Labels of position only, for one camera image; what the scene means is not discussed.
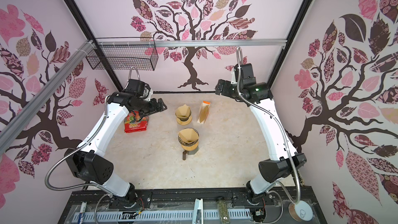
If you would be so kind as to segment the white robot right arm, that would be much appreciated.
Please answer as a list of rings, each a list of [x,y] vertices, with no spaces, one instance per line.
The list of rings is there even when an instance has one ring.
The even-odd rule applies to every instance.
[[[297,195],[301,193],[299,168],[306,156],[299,153],[288,138],[277,114],[274,97],[267,83],[257,83],[250,63],[235,65],[232,81],[220,79],[216,94],[245,103],[254,114],[265,138],[269,159],[259,162],[259,175],[249,182],[252,194],[271,190],[282,178],[294,178]]]

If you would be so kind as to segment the green glass dripper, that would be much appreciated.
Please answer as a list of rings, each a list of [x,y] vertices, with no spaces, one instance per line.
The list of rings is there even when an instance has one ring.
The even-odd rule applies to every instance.
[[[185,116],[177,116],[178,122],[190,122],[192,120],[192,116],[185,117]]]

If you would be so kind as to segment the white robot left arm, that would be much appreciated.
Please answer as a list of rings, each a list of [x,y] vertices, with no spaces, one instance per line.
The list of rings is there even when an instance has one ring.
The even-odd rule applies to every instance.
[[[66,163],[74,177],[85,183],[123,198],[135,201],[135,187],[114,171],[112,162],[105,159],[105,153],[118,126],[129,115],[139,119],[160,113],[167,109],[162,99],[152,98],[150,86],[138,79],[129,79],[125,88],[105,98],[105,110],[88,137],[76,149],[68,149]]]

